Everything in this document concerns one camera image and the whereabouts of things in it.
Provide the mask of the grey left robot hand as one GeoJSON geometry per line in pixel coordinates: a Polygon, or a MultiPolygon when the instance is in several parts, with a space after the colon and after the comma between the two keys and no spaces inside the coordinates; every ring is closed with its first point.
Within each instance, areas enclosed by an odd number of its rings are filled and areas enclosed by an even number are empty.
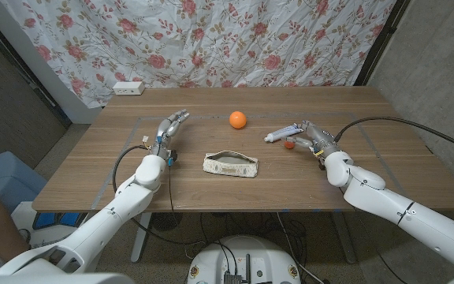
{"type": "Polygon", "coordinates": [[[186,109],[179,110],[164,119],[158,126],[154,144],[151,146],[151,154],[162,159],[167,159],[168,147],[172,137],[177,133],[180,125],[185,122],[190,114],[186,109]]]}

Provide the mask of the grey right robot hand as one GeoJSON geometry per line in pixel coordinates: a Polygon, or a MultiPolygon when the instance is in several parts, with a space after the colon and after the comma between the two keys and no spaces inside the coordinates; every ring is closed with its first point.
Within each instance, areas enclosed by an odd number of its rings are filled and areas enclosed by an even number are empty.
{"type": "Polygon", "coordinates": [[[324,159],[334,152],[341,151],[334,141],[334,136],[314,123],[303,121],[298,124],[298,127],[303,130],[307,138],[287,136],[284,139],[286,148],[291,149],[295,146],[308,148],[316,157],[324,159]]]}

